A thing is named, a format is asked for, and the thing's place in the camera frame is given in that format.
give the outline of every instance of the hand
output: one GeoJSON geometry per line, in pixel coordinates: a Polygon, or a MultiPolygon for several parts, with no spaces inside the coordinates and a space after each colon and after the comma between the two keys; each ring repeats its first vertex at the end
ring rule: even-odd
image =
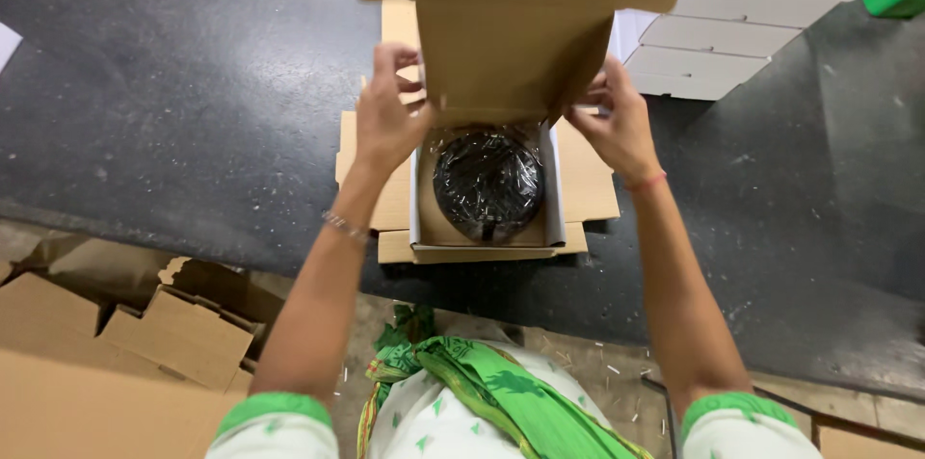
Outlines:
{"type": "Polygon", "coordinates": [[[648,126],[646,100],[630,83],[630,76],[613,54],[604,59],[598,74],[577,100],[581,105],[602,105],[609,117],[591,115],[569,107],[565,118],[594,147],[604,163],[632,187],[661,174],[659,158],[648,126]]]}
{"type": "Polygon", "coordinates": [[[383,183],[433,126],[436,113],[424,100],[403,105],[399,92],[418,92],[420,82],[395,74],[418,63],[417,51],[400,43],[380,43],[373,51],[373,79],[356,103],[356,159],[383,183]]]}

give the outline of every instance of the bracelet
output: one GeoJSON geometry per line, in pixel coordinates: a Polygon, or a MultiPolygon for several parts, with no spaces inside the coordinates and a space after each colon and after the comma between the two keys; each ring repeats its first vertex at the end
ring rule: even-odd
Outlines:
{"type": "Polygon", "coordinates": [[[665,178],[667,178],[667,177],[668,177],[668,172],[662,170],[661,173],[658,174],[657,176],[655,176],[654,178],[649,178],[649,179],[647,179],[647,180],[645,180],[645,181],[642,181],[641,183],[639,183],[639,184],[637,184],[637,185],[635,185],[635,186],[625,186],[625,185],[624,185],[624,186],[623,186],[623,189],[626,190],[626,191],[629,192],[629,193],[641,192],[642,190],[645,190],[645,189],[647,189],[647,188],[651,188],[653,185],[657,184],[659,181],[661,181],[661,180],[663,180],[663,179],[665,179],[665,178]]]}
{"type": "Polygon", "coordinates": [[[330,210],[322,212],[321,218],[325,219],[325,222],[330,224],[332,227],[338,228],[340,231],[346,233],[353,240],[365,243],[366,240],[369,239],[368,228],[354,228],[347,223],[347,219],[332,213],[330,210]]]}

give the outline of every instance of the black work table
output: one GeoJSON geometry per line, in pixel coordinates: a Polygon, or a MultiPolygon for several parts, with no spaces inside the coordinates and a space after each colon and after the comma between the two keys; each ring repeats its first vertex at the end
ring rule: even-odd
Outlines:
{"type": "MultiPolygon", "coordinates": [[[[356,0],[0,0],[0,217],[293,276],[371,73],[356,0]]],[[[925,398],[925,16],[841,4],[716,104],[651,98],[750,367],[925,398]]],[[[376,264],[363,291],[644,344],[634,211],[544,261],[376,264]]]]}

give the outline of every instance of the person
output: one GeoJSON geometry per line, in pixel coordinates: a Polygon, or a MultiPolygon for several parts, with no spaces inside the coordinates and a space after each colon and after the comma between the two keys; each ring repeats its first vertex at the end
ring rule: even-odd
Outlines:
{"type": "MultiPolygon", "coordinates": [[[[209,459],[338,457],[327,407],[341,376],[364,260],[364,231],[388,177],[434,123],[430,104],[403,105],[419,83],[396,75],[410,47],[376,46],[374,76],[356,105],[356,158],[266,342],[249,397],[219,426],[209,459]]],[[[753,394],[723,314],[691,248],[656,156],[646,101],[608,54],[565,118],[631,191],[654,358],[683,415],[687,459],[819,457],[775,403],[753,394]]],[[[430,337],[423,307],[399,311],[376,342],[358,456],[650,457],[616,434],[571,376],[504,341],[430,337]]]]}

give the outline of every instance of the person's left hand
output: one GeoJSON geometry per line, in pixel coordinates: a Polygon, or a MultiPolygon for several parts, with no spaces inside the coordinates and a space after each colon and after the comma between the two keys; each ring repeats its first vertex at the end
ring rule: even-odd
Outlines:
{"type": "Polygon", "coordinates": [[[373,51],[373,79],[356,103],[354,167],[371,170],[384,183],[433,126],[436,113],[425,100],[403,105],[399,92],[418,92],[396,71],[418,63],[417,51],[401,43],[380,43],[373,51]]]}

